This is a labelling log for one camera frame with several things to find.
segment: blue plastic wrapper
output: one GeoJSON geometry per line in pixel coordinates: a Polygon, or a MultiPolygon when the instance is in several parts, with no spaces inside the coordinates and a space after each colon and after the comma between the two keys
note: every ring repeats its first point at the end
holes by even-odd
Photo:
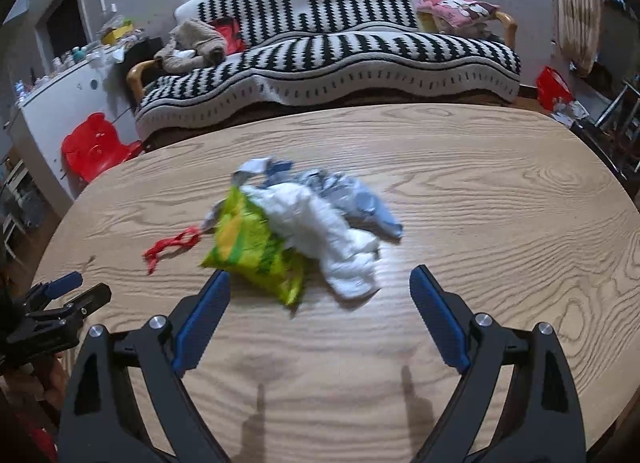
{"type": "Polygon", "coordinates": [[[299,183],[327,200],[342,212],[347,220],[376,226],[394,239],[402,237],[402,225],[396,221],[380,198],[359,179],[343,172],[310,169],[292,173],[293,162],[276,161],[271,158],[254,158],[242,164],[234,173],[232,183],[243,185],[250,178],[264,174],[266,181],[261,187],[278,183],[299,183]]]}

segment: metal bolt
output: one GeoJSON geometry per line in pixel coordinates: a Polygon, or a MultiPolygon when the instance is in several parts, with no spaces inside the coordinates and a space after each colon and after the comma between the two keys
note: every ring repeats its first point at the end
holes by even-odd
{"type": "Polygon", "coordinates": [[[491,316],[487,315],[486,313],[478,313],[476,315],[476,324],[478,324],[478,326],[486,328],[487,326],[491,326],[491,324],[493,323],[494,319],[492,319],[491,316]]]}
{"type": "Polygon", "coordinates": [[[541,322],[540,324],[538,324],[538,330],[543,335],[551,335],[554,332],[554,327],[551,326],[551,324],[549,324],[548,322],[541,322]]]}
{"type": "Polygon", "coordinates": [[[156,315],[149,320],[149,326],[151,329],[160,329],[166,324],[166,317],[162,315],[156,315]]]}
{"type": "Polygon", "coordinates": [[[104,328],[102,327],[102,324],[94,324],[93,326],[91,326],[91,328],[89,328],[89,337],[99,337],[100,335],[102,335],[103,331],[104,328]]]}

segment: clutter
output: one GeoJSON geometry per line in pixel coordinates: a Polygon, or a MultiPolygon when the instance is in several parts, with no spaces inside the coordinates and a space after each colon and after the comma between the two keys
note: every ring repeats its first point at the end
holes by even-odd
{"type": "Polygon", "coordinates": [[[345,218],[367,225],[376,225],[394,239],[402,237],[402,225],[385,204],[358,178],[343,172],[311,169],[299,174],[289,171],[292,162],[276,162],[271,158],[254,158],[242,164],[232,177],[234,185],[244,185],[258,174],[267,176],[262,187],[292,182],[308,186],[315,194],[338,209],[345,218]]]}
{"type": "Polygon", "coordinates": [[[53,59],[53,71],[58,74],[58,73],[62,73],[64,71],[63,66],[62,66],[62,61],[60,60],[60,57],[56,57],[55,59],[53,59]]]}
{"type": "Polygon", "coordinates": [[[102,38],[103,44],[110,44],[113,46],[118,42],[125,34],[129,32],[133,32],[134,27],[133,24],[126,24],[125,26],[121,26],[116,28],[115,30],[111,30],[107,35],[102,38]]]}
{"type": "Polygon", "coordinates": [[[476,3],[473,0],[412,0],[417,19],[424,32],[465,37],[467,39],[503,41],[503,39],[494,36],[494,34],[487,30],[486,24],[483,22],[494,16],[498,6],[485,3],[492,8],[492,12],[489,13],[489,10],[485,10],[486,13],[482,13],[485,17],[479,20],[479,18],[476,17],[479,12],[476,12],[476,10],[484,10],[484,8],[477,8],[474,4],[469,5],[468,2],[476,3]],[[455,8],[447,5],[440,6],[440,2],[444,1],[455,5],[455,8]],[[456,19],[458,23],[462,22],[466,24],[452,24],[451,21],[443,17],[442,14],[444,12],[455,13],[456,17],[454,19],[456,19]]]}
{"type": "Polygon", "coordinates": [[[196,56],[195,50],[174,50],[174,57],[193,58],[196,56]]]}
{"type": "Polygon", "coordinates": [[[106,53],[104,51],[104,47],[96,48],[92,52],[86,54],[86,59],[88,61],[97,61],[96,66],[103,66],[106,61],[106,53]]]}
{"type": "Polygon", "coordinates": [[[447,21],[454,28],[462,28],[491,19],[500,6],[475,0],[422,0],[416,8],[447,21]]]}
{"type": "Polygon", "coordinates": [[[574,123],[574,120],[588,118],[589,112],[577,100],[572,100],[567,104],[557,102],[554,105],[554,110],[550,116],[557,122],[560,122],[562,125],[570,128],[572,123],[574,123]]]}
{"type": "Polygon", "coordinates": [[[234,18],[220,18],[208,24],[220,32],[225,38],[227,55],[241,53],[246,50],[244,40],[242,40],[242,34],[240,33],[240,24],[234,18]]]}
{"type": "Polygon", "coordinates": [[[538,101],[547,111],[553,111],[558,103],[568,104],[575,100],[562,75],[553,68],[545,66],[536,79],[538,101]]]}
{"type": "Polygon", "coordinates": [[[76,46],[73,49],[72,56],[74,58],[74,62],[78,64],[79,62],[82,62],[84,60],[86,54],[80,50],[79,46],[76,46]]]}
{"type": "Polygon", "coordinates": [[[44,75],[44,77],[36,79],[36,82],[33,84],[33,89],[35,90],[41,86],[44,86],[50,80],[51,78],[49,77],[49,75],[44,75]]]}
{"type": "Polygon", "coordinates": [[[264,211],[270,230],[284,237],[285,249],[320,261],[324,278],[342,298],[362,298],[380,289],[375,278],[378,238],[350,228],[311,189],[279,183],[268,188],[243,185],[240,190],[264,211]]]}
{"type": "Polygon", "coordinates": [[[146,261],[147,273],[151,275],[156,270],[158,264],[158,253],[169,247],[180,247],[182,249],[190,249],[200,241],[202,231],[197,227],[187,227],[186,230],[174,237],[160,239],[142,254],[146,261]]]}
{"type": "Polygon", "coordinates": [[[97,37],[102,41],[103,44],[106,44],[106,42],[104,42],[104,37],[109,35],[113,30],[125,26],[124,16],[118,15],[117,12],[112,13],[115,13],[115,15],[103,24],[102,28],[98,31],[97,34],[97,37]]]}
{"type": "Polygon", "coordinates": [[[72,68],[76,64],[73,55],[71,55],[71,52],[65,52],[64,57],[65,58],[63,60],[62,66],[65,70],[72,68]]]}
{"type": "Polygon", "coordinates": [[[216,225],[215,244],[202,266],[240,273],[286,306],[302,293],[306,259],[274,234],[263,211],[232,186],[216,225]]]}
{"type": "Polygon", "coordinates": [[[124,62],[124,48],[118,48],[113,53],[111,53],[111,56],[117,63],[124,62]]]}
{"type": "Polygon", "coordinates": [[[102,43],[99,40],[92,40],[88,45],[82,47],[82,51],[85,53],[90,53],[93,50],[102,47],[102,43]]]}
{"type": "Polygon", "coordinates": [[[22,82],[21,80],[16,82],[14,84],[14,87],[15,87],[15,94],[18,96],[18,104],[21,104],[26,100],[26,98],[29,95],[29,92],[26,86],[24,85],[24,82],[22,82]]]}
{"type": "Polygon", "coordinates": [[[172,30],[172,35],[186,49],[195,50],[211,64],[225,59],[225,38],[207,23],[191,18],[172,30]]]}
{"type": "Polygon", "coordinates": [[[162,68],[167,73],[180,74],[216,66],[225,59],[225,53],[224,37],[207,23],[192,18],[170,32],[169,42],[154,58],[162,61],[162,68]],[[197,56],[175,55],[178,45],[186,50],[195,50],[197,56]]]}

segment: yellow box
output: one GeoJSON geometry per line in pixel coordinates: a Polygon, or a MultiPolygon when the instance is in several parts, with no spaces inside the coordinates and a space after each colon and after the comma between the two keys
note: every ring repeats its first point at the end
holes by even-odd
{"type": "Polygon", "coordinates": [[[128,24],[127,26],[123,26],[121,28],[117,28],[112,32],[109,32],[106,36],[102,38],[103,44],[111,44],[112,46],[118,42],[118,39],[122,37],[127,32],[133,30],[133,24],[128,24]]]}

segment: red cloth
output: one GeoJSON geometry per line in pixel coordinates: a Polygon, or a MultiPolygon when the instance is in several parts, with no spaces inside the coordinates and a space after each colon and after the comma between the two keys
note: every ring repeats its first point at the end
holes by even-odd
{"type": "Polygon", "coordinates": [[[35,443],[35,446],[40,449],[40,452],[49,458],[51,463],[58,463],[58,451],[56,450],[56,444],[53,442],[52,436],[42,427],[36,425],[36,423],[25,414],[14,413],[14,415],[23,429],[31,436],[31,439],[35,443]]]}
{"type": "Polygon", "coordinates": [[[226,54],[233,55],[246,50],[244,40],[240,34],[240,24],[234,18],[220,18],[209,21],[209,26],[213,26],[222,34],[226,40],[226,54]]]}
{"type": "Polygon", "coordinates": [[[151,275],[156,269],[159,261],[158,253],[168,247],[180,247],[188,250],[199,242],[200,236],[202,236],[202,231],[198,227],[193,226],[188,227],[184,232],[179,233],[175,237],[168,237],[167,239],[156,241],[155,245],[142,254],[146,261],[148,274],[151,275]]]}

